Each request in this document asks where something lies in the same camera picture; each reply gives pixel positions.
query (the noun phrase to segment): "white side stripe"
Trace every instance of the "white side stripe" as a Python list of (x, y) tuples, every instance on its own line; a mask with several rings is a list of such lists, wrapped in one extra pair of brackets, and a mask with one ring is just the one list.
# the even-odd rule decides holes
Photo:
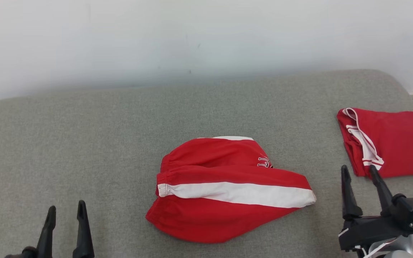
[(229, 139), (229, 140), (250, 139), (250, 140), (254, 140), (253, 138), (250, 138), (250, 137), (213, 137), (213, 139)]
[(175, 186), (161, 183), (157, 187), (160, 197), (175, 195), (179, 198), (206, 198), (233, 204), (302, 208), (316, 201), (313, 191), (309, 189), (254, 183), (185, 183)]
[(347, 128), (347, 131), (350, 134), (353, 134), (353, 136), (356, 139), (358, 139), (358, 141), (361, 143), (362, 161), (363, 161), (362, 164), (364, 166), (369, 166), (373, 164), (375, 165), (377, 170), (380, 170), (380, 168), (382, 168), (381, 165), (384, 164), (384, 161), (377, 154), (377, 149), (375, 148), (374, 142), (372, 142), (372, 140), (369, 138), (367, 134), (361, 131), (359, 127), (359, 117), (356, 111), (353, 108), (349, 107), (349, 108), (345, 108), (342, 112), (356, 122), (356, 125), (347, 125), (346, 128)]

